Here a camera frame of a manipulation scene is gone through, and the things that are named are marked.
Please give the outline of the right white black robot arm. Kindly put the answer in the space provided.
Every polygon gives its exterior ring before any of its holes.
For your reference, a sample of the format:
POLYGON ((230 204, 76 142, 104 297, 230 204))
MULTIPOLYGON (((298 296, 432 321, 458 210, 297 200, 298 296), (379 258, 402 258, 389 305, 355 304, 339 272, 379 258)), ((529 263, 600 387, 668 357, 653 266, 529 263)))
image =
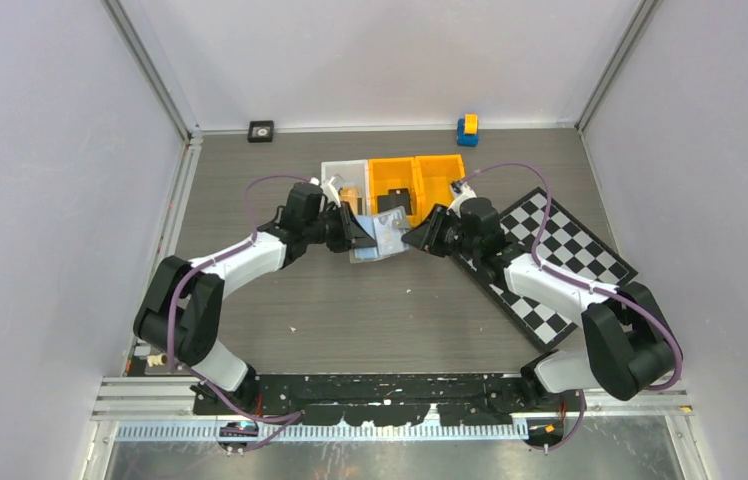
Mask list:
POLYGON ((553 351, 522 368, 520 392, 530 408, 546 410, 563 392, 592 388, 626 401, 679 380, 682 351, 647 287, 564 272, 507 239, 489 199, 471 198, 457 209, 437 204, 402 240, 437 257, 468 259, 483 280, 580 327, 584 348, 553 351))

